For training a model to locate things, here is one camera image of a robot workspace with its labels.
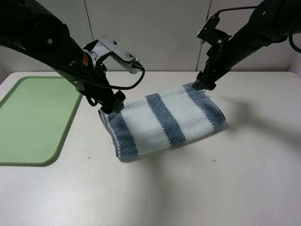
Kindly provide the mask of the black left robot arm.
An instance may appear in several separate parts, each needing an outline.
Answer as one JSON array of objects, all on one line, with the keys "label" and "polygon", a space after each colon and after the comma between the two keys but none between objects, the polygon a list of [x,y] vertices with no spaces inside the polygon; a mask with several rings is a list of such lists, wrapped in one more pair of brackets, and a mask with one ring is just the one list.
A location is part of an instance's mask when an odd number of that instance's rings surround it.
[{"label": "black left robot arm", "polygon": [[110,114],[124,108],[125,95],[114,93],[105,67],[70,36],[66,24],[35,0],[0,2],[0,43],[55,70],[92,106]]}]

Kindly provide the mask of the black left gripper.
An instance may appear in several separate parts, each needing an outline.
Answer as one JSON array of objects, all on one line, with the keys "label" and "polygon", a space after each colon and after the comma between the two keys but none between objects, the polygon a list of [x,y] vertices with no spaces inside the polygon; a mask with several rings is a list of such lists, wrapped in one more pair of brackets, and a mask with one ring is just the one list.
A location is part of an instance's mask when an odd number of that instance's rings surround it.
[{"label": "black left gripper", "polygon": [[106,79],[105,70],[95,67],[95,59],[90,54],[97,41],[84,46],[81,57],[73,57],[66,65],[56,69],[75,89],[85,94],[91,106],[101,105],[106,114],[119,113],[124,108],[124,93],[117,86],[112,86]]}]

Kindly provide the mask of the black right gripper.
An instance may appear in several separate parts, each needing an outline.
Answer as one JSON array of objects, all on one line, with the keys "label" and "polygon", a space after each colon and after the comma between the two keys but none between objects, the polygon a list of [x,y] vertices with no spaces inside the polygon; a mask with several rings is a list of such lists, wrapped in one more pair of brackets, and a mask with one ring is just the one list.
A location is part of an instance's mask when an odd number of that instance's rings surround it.
[{"label": "black right gripper", "polygon": [[234,56],[239,49],[238,39],[241,38],[242,29],[230,36],[216,29],[214,42],[207,52],[208,59],[203,72],[199,72],[192,87],[195,90],[214,90],[218,78],[229,72],[240,60]]}]

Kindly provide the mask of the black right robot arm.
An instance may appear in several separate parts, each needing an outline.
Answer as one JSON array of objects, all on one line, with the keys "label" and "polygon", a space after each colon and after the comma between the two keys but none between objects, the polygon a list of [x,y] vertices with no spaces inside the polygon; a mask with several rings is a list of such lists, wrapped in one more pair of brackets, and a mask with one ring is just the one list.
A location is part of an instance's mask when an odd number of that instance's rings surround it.
[{"label": "black right robot arm", "polygon": [[195,90],[213,90],[216,81],[232,67],[273,43],[289,41],[296,51],[301,49],[293,41],[293,35],[301,32],[301,2],[299,0],[264,0],[258,6],[249,7],[253,12],[248,22],[233,36],[217,29],[219,10],[209,17],[197,37],[211,45],[207,52],[205,68],[193,83]]}]

